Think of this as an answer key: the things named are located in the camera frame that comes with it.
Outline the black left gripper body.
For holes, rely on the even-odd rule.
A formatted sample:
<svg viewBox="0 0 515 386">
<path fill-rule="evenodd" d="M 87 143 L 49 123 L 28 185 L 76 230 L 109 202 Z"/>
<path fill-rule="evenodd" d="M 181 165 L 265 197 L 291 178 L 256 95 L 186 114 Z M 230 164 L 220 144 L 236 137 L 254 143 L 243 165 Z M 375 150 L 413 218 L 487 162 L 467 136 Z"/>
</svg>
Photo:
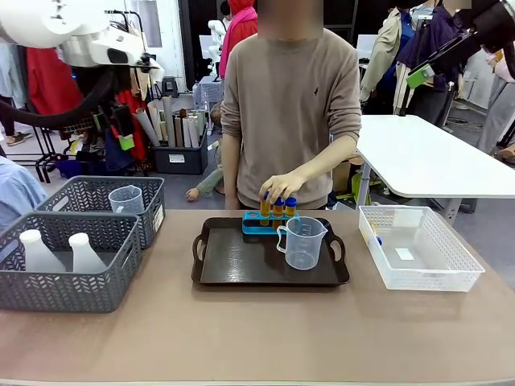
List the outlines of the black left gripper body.
<svg viewBox="0 0 515 386">
<path fill-rule="evenodd" d="M 96 67 L 89 69 L 89 93 L 95 96 L 96 104 L 90 113 L 107 113 L 118 106 L 117 95 L 130 91 L 130 67 Z"/>
</svg>

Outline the person's left hand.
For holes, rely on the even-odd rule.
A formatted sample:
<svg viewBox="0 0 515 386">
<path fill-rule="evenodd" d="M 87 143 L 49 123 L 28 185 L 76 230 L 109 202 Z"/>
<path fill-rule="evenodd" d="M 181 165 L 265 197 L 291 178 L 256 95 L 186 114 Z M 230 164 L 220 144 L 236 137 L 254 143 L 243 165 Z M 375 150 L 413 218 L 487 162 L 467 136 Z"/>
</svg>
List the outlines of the person's left hand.
<svg viewBox="0 0 515 386">
<path fill-rule="evenodd" d="M 259 197 L 270 204 L 277 199 L 288 199 L 297 192 L 307 181 L 307 176 L 298 171 L 291 171 L 284 175 L 273 175 L 261 186 Z"/>
</svg>

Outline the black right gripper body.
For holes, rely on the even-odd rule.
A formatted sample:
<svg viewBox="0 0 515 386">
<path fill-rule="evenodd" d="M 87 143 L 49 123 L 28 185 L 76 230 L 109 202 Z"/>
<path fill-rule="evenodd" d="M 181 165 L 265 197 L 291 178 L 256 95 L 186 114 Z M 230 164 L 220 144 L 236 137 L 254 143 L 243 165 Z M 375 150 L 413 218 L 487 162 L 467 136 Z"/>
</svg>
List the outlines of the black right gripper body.
<svg viewBox="0 0 515 386">
<path fill-rule="evenodd" d="M 514 77 L 514 1 L 472 1 L 457 16 L 467 31 L 463 57 L 468 60 L 481 49 L 491 54 L 502 50 Z"/>
</svg>

